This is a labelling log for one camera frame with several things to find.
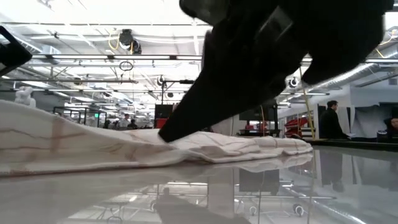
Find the white towel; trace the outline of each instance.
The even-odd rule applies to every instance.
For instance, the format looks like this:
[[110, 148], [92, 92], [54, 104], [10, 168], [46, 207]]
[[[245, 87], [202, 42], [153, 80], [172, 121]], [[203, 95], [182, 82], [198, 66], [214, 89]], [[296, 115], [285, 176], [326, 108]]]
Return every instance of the white towel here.
[[172, 144], [157, 129], [114, 131], [0, 100], [0, 176], [154, 167], [182, 161], [248, 161], [312, 150], [298, 139], [198, 132]]

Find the man in black jacket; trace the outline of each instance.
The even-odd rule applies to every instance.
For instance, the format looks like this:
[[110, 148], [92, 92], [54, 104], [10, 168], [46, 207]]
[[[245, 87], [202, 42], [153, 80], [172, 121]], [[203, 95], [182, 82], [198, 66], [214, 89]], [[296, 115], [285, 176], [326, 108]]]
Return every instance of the man in black jacket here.
[[319, 120], [320, 139], [349, 139], [348, 135], [341, 130], [336, 110], [337, 101], [329, 101], [328, 109], [323, 112]]

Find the glossy table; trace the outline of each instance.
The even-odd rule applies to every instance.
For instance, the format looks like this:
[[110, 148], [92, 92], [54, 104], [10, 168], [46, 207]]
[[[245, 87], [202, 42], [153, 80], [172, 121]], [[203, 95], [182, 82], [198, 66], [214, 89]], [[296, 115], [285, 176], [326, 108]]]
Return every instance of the glossy table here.
[[398, 154], [303, 157], [0, 179], [4, 224], [398, 223]]

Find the yellow cable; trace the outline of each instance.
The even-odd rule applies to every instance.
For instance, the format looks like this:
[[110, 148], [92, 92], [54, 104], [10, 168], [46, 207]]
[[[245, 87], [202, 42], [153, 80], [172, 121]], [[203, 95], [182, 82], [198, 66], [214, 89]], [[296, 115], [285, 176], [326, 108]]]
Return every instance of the yellow cable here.
[[118, 35], [116, 47], [113, 47], [113, 46], [112, 46], [112, 44], [111, 44], [111, 37], [112, 37], [112, 33], [109, 33], [108, 45], [109, 45], [109, 47], [110, 47], [112, 50], [117, 50], [117, 49], [119, 48], [119, 37], [120, 37], [120, 34]]
[[379, 46], [381, 46], [381, 45], [384, 45], [384, 44], [388, 44], [390, 41], [392, 41], [392, 40], [393, 40], [393, 38], [392, 38], [393, 36], [394, 36], [394, 33], [392, 33], [392, 34], [391, 34], [391, 36], [390, 36], [390, 39], [389, 39], [389, 40], [387, 40], [387, 41], [385, 41], [385, 42], [383, 42], [383, 43], [380, 43], [380, 44], [379, 44]]
[[[301, 79], [302, 79], [302, 78], [303, 78], [303, 72], [302, 72], [302, 70], [301, 70], [301, 67], [300, 67], [300, 76], [301, 76]], [[307, 107], [307, 117], [308, 117], [308, 122], [310, 123], [312, 140], [315, 140], [315, 131], [314, 131], [314, 129], [313, 129], [313, 124], [312, 124], [312, 117], [311, 117], [311, 112], [310, 112], [310, 105], [308, 104], [308, 98], [307, 98], [307, 94], [306, 94], [304, 88], [303, 88], [303, 94], [304, 94], [305, 106]]]
[[260, 124], [260, 129], [262, 128], [262, 137], [264, 137], [266, 135], [266, 132], [265, 132], [266, 120], [264, 118], [264, 110], [262, 109], [262, 105], [260, 105], [260, 108], [261, 108], [261, 116], [262, 116], [262, 127]]
[[[379, 46], [382, 46], [382, 45], [384, 45], [384, 44], [388, 44], [390, 41], [392, 41], [393, 40], [393, 36], [395, 35], [395, 32], [393, 32], [392, 34], [391, 34], [391, 36], [390, 36], [390, 39], [389, 40], [387, 40], [387, 41], [385, 41], [385, 42], [383, 42], [383, 43], [381, 43], [381, 44], [379, 44]], [[382, 54], [382, 53], [380, 53], [380, 51], [379, 51], [379, 49], [376, 49], [376, 52], [382, 57], [382, 58], [385, 58], [385, 56]]]
[[[303, 79], [303, 71], [301, 70], [300, 67], [300, 76], [301, 79]], [[307, 107], [307, 116], [308, 116], [308, 122], [310, 123], [310, 127], [311, 127], [311, 135], [312, 135], [312, 140], [315, 140], [315, 131], [313, 128], [313, 124], [312, 124], [312, 117], [311, 117], [311, 112], [310, 112], [310, 105], [308, 103], [308, 98], [307, 98], [307, 94], [305, 93], [305, 89], [303, 88], [303, 94], [304, 94], [304, 100], [305, 100], [305, 106]], [[311, 217], [311, 211], [312, 211], [312, 195], [313, 195], [313, 186], [315, 184], [315, 169], [317, 168], [316, 164], [315, 164], [315, 150], [312, 150], [312, 175], [311, 175], [311, 195], [310, 195], [310, 206], [308, 207], [308, 217], [307, 217], [307, 224], [310, 224], [310, 217]]]
[[379, 49], [376, 49], [376, 51], [379, 53], [379, 55], [380, 55], [382, 58], [385, 58], [385, 56], [384, 56], [383, 54], [380, 53]]

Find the white figure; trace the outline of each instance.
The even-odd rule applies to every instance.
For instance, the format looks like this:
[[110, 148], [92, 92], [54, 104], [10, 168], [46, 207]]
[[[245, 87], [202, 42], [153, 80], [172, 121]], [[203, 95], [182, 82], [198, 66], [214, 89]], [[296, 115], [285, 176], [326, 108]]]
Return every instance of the white figure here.
[[33, 88], [29, 86], [21, 86], [18, 91], [15, 93], [15, 102], [23, 105], [27, 105], [30, 107], [36, 107], [35, 99], [31, 98], [30, 95], [33, 92]]

